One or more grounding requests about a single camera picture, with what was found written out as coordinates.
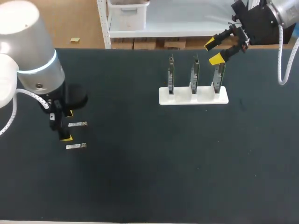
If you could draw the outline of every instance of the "white stand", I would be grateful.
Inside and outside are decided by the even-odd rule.
[[[228,94],[224,86],[220,93],[214,92],[211,86],[198,86],[197,94],[192,94],[191,87],[174,87],[174,95],[169,94],[168,87],[159,89],[160,105],[206,105],[206,104],[228,104]]]

